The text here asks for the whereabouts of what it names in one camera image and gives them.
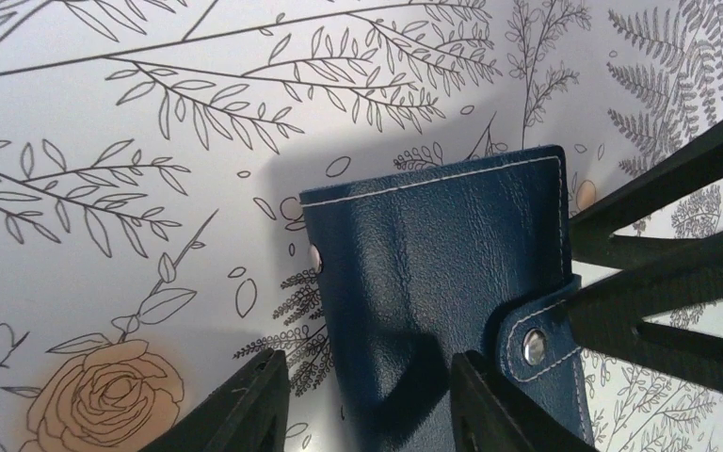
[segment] metal rivet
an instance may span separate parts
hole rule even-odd
[[[314,273],[320,274],[323,271],[323,258],[320,257],[320,251],[315,245],[309,247],[309,257],[312,258],[312,269]]]
[[[540,330],[533,329],[522,341],[522,355],[530,365],[537,365],[544,359],[547,338]]]

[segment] blue leather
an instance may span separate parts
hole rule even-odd
[[[363,451],[455,450],[449,368],[468,349],[528,379],[515,381],[590,438],[586,400],[569,397],[584,394],[576,352],[538,378],[501,359],[503,328],[526,316],[517,330],[540,326],[552,339],[546,360],[574,350],[554,310],[530,316],[577,281],[567,196],[557,146],[300,195],[323,262],[317,282],[345,415]]]

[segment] white tablecloth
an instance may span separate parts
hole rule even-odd
[[[138,450],[267,346],[346,450],[300,190],[557,143],[575,214],[722,118],[723,0],[0,0],[0,451]],[[721,229],[723,181],[624,233]],[[723,451],[723,395],[583,364],[599,449]]]

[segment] wallet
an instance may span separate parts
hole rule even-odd
[[[365,452],[454,449],[449,375],[478,350],[591,444],[558,146],[300,195],[346,422]]]

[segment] leather pouch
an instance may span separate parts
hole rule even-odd
[[[565,167],[546,146],[301,193],[361,450],[454,450],[449,369],[469,349],[591,443],[580,348],[556,309],[580,287]]]

